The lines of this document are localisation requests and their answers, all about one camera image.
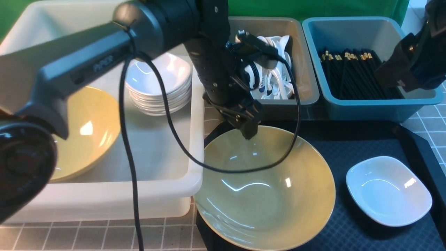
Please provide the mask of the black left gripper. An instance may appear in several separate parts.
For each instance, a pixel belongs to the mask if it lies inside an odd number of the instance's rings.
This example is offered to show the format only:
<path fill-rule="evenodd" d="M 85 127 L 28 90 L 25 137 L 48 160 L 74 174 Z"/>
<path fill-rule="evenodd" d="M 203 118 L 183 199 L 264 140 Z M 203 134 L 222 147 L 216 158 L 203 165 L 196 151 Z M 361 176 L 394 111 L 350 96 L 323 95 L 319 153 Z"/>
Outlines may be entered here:
<path fill-rule="evenodd" d="M 246 140 L 251 140 L 258 132 L 258 125 L 263 119 L 263 107 L 252 98 L 244 98 L 237 105 L 217 105 L 207 94 L 203 99 L 221 114 L 224 121 L 238 129 Z"/>

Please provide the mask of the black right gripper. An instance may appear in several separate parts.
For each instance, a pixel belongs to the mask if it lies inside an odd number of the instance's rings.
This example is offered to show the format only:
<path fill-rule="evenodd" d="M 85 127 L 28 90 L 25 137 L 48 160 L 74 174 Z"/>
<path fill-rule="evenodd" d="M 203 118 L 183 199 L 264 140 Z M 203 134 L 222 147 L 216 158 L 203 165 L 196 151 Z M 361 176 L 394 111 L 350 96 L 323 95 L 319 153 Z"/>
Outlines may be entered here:
<path fill-rule="evenodd" d="M 382 87 L 402 87 L 405 92 L 433 90 L 445 81 L 446 2 L 432 0 L 425 10 L 428 20 L 421 30 L 401 39 L 389 60 L 375 71 Z"/>

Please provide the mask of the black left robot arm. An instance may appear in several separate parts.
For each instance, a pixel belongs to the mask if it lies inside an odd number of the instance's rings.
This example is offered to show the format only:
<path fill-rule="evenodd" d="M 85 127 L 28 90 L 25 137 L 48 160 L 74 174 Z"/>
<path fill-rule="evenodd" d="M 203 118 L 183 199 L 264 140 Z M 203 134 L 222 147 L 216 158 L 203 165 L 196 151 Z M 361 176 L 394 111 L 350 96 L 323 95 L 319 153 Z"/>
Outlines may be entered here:
<path fill-rule="evenodd" d="M 240 83 L 229 47 L 226 0 L 131 0 L 96 27 L 1 56 L 1 223 L 44 191 L 54 173 L 52 135 L 69 136 L 67 99 L 123 63 L 153 59 L 184 44 L 206 101 L 247 140 L 262 106 Z"/>

